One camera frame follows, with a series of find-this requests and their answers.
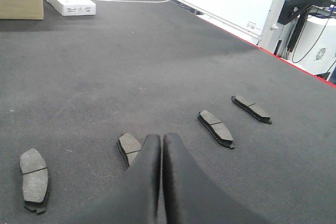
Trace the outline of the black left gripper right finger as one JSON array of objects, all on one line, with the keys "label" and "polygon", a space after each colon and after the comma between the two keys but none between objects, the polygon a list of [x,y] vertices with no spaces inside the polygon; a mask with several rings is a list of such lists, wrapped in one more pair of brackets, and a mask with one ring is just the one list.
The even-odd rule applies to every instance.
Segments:
[{"label": "black left gripper right finger", "polygon": [[179,135],[163,139],[163,195],[168,223],[267,223],[218,187]]}]

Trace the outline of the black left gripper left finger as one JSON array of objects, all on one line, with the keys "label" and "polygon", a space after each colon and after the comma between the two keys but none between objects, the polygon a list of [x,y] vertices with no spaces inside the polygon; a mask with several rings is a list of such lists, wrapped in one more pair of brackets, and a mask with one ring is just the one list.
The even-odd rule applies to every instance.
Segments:
[{"label": "black left gripper left finger", "polygon": [[156,223],[161,140],[148,134],[125,173],[92,205],[62,223]]}]

